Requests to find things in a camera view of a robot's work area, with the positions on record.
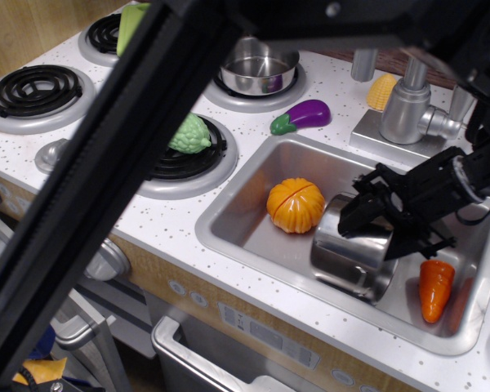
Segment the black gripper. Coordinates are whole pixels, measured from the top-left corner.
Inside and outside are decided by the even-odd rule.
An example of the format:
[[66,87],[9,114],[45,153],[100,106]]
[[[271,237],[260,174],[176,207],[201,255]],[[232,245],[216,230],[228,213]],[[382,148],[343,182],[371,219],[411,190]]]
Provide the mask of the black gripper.
[[337,226],[343,237],[391,227],[385,261],[415,252],[432,258],[457,240],[442,219],[484,196],[470,182],[469,156],[451,147],[405,174],[382,163],[354,180],[358,194],[340,211]]

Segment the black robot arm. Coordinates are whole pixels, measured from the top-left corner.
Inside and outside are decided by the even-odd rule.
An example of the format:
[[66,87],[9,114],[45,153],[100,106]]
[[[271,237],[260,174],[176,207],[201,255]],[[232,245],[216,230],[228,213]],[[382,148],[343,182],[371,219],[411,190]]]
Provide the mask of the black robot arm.
[[386,186],[355,183],[341,232],[396,217],[396,193],[404,256],[430,222],[490,197],[490,1],[154,2],[0,257],[0,390],[244,33],[283,49],[399,48],[478,101],[470,130],[485,142],[461,168],[397,176],[378,165]]

